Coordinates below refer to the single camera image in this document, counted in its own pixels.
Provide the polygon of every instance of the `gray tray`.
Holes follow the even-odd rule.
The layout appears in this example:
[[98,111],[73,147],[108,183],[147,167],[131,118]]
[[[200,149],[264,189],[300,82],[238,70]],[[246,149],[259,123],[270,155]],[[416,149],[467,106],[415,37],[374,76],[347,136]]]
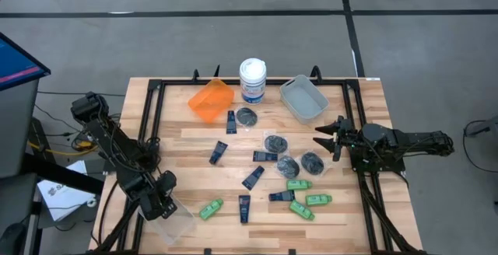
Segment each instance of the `gray tray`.
[[280,100],[301,124],[310,123],[329,104],[327,98],[304,75],[298,75],[280,86]]

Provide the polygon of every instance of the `small green container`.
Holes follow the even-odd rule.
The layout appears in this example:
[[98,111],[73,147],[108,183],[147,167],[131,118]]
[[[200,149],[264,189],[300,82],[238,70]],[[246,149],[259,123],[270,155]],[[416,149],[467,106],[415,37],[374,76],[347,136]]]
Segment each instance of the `small green container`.
[[209,217],[213,216],[223,205],[223,200],[222,199],[217,199],[211,202],[208,206],[206,206],[204,209],[199,212],[199,216],[203,220],[207,220]]
[[294,200],[290,204],[289,208],[291,211],[294,211],[296,214],[298,214],[302,218],[305,218],[306,220],[314,219],[313,213],[309,209],[307,209],[304,205],[298,203],[296,200]]
[[323,205],[332,201],[332,196],[327,194],[306,196],[306,205]]
[[306,180],[287,180],[287,190],[306,190],[310,189],[313,184]]

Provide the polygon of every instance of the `orange plastic container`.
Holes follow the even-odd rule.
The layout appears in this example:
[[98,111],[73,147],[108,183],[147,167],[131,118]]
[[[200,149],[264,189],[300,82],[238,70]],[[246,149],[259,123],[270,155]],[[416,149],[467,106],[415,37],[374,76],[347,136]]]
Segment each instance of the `orange plastic container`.
[[219,79],[211,80],[188,101],[188,106],[204,122],[212,123],[233,101],[233,90]]

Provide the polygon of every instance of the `concrete floor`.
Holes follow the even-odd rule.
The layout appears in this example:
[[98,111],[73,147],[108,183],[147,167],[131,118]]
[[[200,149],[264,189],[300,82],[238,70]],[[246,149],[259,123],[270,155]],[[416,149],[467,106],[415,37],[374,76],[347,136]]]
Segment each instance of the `concrete floor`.
[[[498,9],[498,0],[350,0],[353,9]],[[106,12],[217,9],[341,9],[341,0],[1,0],[0,12]],[[366,76],[381,77],[391,118],[405,131],[447,132],[450,158],[407,160],[423,245],[438,254],[495,254],[498,176],[472,167],[461,147],[468,121],[498,114],[498,16],[355,17]],[[41,90],[125,93],[132,76],[237,75],[260,57],[270,75],[354,76],[342,16],[120,19],[0,19],[0,31],[52,70]],[[74,96],[39,95],[37,104],[71,120]],[[108,98],[119,112],[122,98]],[[46,132],[67,129],[35,111]],[[472,158],[498,169],[485,134],[468,140]],[[42,254],[86,250],[92,223],[45,229]]]

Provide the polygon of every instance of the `white jar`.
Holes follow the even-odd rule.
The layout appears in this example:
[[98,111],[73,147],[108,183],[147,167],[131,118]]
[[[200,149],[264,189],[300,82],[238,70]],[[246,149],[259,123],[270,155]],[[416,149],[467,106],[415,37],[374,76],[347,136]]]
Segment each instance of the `white jar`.
[[258,104],[263,99],[266,87],[266,64],[257,58],[248,58],[240,64],[240,91],[242,99]]

